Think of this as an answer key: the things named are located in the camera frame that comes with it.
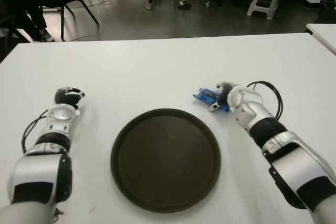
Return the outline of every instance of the white table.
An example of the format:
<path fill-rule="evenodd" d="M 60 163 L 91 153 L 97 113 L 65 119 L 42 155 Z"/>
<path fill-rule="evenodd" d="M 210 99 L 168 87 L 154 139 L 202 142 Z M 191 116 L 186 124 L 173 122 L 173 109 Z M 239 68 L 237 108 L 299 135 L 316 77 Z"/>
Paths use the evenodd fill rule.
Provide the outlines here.
<path fill-rule="evenodd" d="M 336 24 L 307 24 L 312 36 L 336 55 Z"/>
<path fill-rule="evenodd" d="M 22 155 L 24 128 L 52 104 L 57 88 L 72 86 L 87 96 L 71 147 L 73 192 L 59 204 L 66 213 L 59 224 L 312 223 L 307 211 L 284 200 L 260 149 L 233 114 L 209 113 L 192 94 L 220 81 L 272 82 L 283 98 L 280 121 L 336 169 L 335 66 L 336 57 L 309 34 L 18 45 L 0 64 L 0 207 L 8 204 L 6 178 Z M 275 96 L 257 90 L 274 113 Z M 200 118 L 222 153 L 214 190 L 177 214 L 138 208 L 110 175 L 111 148 L 120 130 L 156 108 L 182 109 Z"/>

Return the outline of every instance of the gray floor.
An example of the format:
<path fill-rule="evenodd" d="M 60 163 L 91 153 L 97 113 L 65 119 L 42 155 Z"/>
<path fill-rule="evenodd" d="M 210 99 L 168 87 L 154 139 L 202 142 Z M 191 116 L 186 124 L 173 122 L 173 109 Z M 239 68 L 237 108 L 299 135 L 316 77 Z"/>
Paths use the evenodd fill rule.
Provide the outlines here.
<path fill-rule="evenodd" d="M 147 0 L 84 0 L 91 6 L 94 15 L 100 19 L 102 29 L 97 28 L 80 3 L 72 3 L 76 18 L 66 11 L 67 41 L 74 40 L 124 40 L 159 39 L 204 36 L 229 36 L 271 33 L 303 32 L 306 23 L 317 18 L 317 9 L 304 7 L 295 0 L 282 0 L 273 20 L 266 20 L 266 14 L 255 13 L 246 16 L 249 1 L 237 8 L 233 0 L 223 0 L 223 6 L 211 3 L 205 7 L 205 0 L 190 0 L 189 11 L 176 8 L 179 0 L 154 0 L 152 10 L 145 8 Z M 48 30 L 60 41 L 60 14 L 46 13 Z"/>

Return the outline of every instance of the wheel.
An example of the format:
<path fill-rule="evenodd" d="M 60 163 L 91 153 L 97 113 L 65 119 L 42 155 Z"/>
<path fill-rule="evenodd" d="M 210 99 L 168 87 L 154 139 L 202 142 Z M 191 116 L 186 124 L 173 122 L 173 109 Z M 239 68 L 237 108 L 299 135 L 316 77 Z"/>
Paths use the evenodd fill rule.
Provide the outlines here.
<path fill-rule="evenodd" d="M 152 3 L 147 2 L 146 3 L 146 9 L 151 10 L 152 9 Z"/>

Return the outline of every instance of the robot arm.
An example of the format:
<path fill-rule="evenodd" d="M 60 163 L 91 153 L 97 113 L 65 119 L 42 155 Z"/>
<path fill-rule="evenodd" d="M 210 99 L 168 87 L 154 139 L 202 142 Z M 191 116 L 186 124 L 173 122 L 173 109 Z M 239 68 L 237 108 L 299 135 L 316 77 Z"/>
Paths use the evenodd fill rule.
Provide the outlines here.
<path fill-rule="evenodd" d="M 336 178 L 329 164 L 264 106 L 259 93 L 222 82 L 210 111 L 229 105 L 236 120 L 261 148 L 269 173 L 293 207 L 307 209 L 316 224 L 336 223 Z"/>
<path fill-rule="evenodd" d="M 77 103 L 84 97 L 78 89 L 59 89 L 49 108 L 47 124 L 35 145 L 19 159 L 8 181 L 10 205 L 0 209 L 0 223 L 52 223 L 56 203 L 69 198 L 72 170 L 69 150 Z"/>

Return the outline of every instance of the round tray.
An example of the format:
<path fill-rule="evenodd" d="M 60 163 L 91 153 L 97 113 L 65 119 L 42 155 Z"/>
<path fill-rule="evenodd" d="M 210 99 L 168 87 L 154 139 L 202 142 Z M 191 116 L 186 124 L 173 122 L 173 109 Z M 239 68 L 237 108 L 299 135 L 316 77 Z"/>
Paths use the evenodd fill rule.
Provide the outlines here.
<path fill-rule="evenodd" d="M 218 143 L 198 118 L 181 110 L 139 115 L 119 133 L 111 171 L 120 191 L 137 206 L 178 212 L 202 200 L 221 167 Z"/>

